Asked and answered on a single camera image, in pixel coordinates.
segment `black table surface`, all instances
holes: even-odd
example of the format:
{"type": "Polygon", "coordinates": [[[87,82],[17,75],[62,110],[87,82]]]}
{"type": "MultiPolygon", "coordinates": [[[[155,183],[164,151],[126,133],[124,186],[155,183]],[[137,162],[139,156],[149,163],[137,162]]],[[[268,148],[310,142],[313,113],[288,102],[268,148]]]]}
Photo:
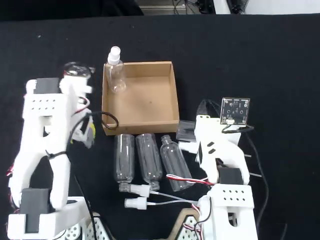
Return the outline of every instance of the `black table surface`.
{"type": "MultiPolygon", "coordinates": [[[[101,109],[102,72],[110,48],[121,47],[124,62],[172,61],[181,120],[194,120],[203,98],[251,98],[250,133],[260,153],[270,188],[260,239],[279,239],[284,223],[286,239],[315,235],[319,226],[320,153],[319,112],[320,15],[284,16],[144,16],[44,20],[0,23],[0,227],[12,212],[6,170],[20,147],[25,84],[30,79],[57,77],[62,66],[80,61],[96,67],[90,84],[91,109],[101,109]]],[[[122,239],[168,237],[176,218],[188,204],[124,208],[113,179],[114,139],[105,136],[95,119],[92,149],[75,143],[70,156],[94,211],[107,219],[112,234],[122,239]]],[[[245,153],[253,154],[245,139],[245,153]]],[[[204,172],[185,154],[194,178],[204,172]]],[[[258,173],[256,158],[247,160],[258,173]]],[[[48,162],[42,160],[32,177],[33,187],[50,183],[48,162]]],[[[134,183],[143,183],[136,164],[134,183]]],[[[264,199],[264,185],[252,177],[255,208],[264,199]]],[[[160,191],[172,193],[163,179],[160,191]]],[[[194,185],[177,196],[197,200],[206,188],[194,185]]],[[[71,196],[79,196],[73,179],[71,196]]],[[[153,201],[163,198],[152,197],[153,201]]]]}

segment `cardboard box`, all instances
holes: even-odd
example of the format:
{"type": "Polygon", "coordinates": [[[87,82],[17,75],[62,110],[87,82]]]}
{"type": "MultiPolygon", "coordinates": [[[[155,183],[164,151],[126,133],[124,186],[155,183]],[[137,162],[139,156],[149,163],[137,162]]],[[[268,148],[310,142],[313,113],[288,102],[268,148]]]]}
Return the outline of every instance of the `cardboard box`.
{"type": "MultiPolygon", "coordinates": [[[[106,135],[176,132],[179,107],[172,62],[130,62],[124,64],[126,90],[113,93],[103,69],[102,111],[119,120],[116,130],[103,127],[106,135]]],[[[103,116],[111,127],[112,118],[103,116]]]]}

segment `plastic bottle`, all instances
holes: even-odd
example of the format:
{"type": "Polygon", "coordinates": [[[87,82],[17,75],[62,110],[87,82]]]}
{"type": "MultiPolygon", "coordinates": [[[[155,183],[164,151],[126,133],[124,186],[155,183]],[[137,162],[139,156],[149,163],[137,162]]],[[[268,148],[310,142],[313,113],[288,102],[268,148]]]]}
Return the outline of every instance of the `plastic bottle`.
{"type": "MultiPolygon", "coordinates": [[[[169,135],[161,138],[162,146],[160,148],[161,158],[167,174],[177,175],[182,178],[191,179],[191,173],[185,161],[185,158],[178,147],[178,144],[171,141],[169,135]]],[[[192,183],[187,181],[170,180],[174,192],[187,189],[192,183]]]]}
{"type": "Polygon", "coordinates": [[[162,166],[155,135],[145,133],[135,138],[141,174],[150,184],[152,191],[159,190],[159,180],[162,178],[162,166]]]}
{"type": "Polygon", "coordinates": [[[121,93],[126,89],[126,74],[124,63],[120,60],[120,48],[113,46],[108,55],[106,74],[108,86],[114,93],[121,93]]]}
{"type": "Polygon", "coordinates": [[[135,176],[135,138],[130,134],[115,136],[114,179],[120,192],[129,192],[135,176]]]}

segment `bottle cap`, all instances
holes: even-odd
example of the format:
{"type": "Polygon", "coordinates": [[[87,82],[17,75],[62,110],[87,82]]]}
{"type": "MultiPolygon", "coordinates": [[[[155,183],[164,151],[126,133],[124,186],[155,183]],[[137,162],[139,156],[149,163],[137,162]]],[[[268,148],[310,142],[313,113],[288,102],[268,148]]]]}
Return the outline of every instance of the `bottle cap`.
{"type": "Polygon", "coordinates": [[[113,46],[108,55],[108,64],[117,65],[120,61],[120,48],[118,46],[113,46]]]}
{"type": "Polygon", "coordinates": [[[147,209],[147,198],[146,197],[137,197],[137,198],[126,198],[124,200],[125,208],[146,210],[147,209]]]}

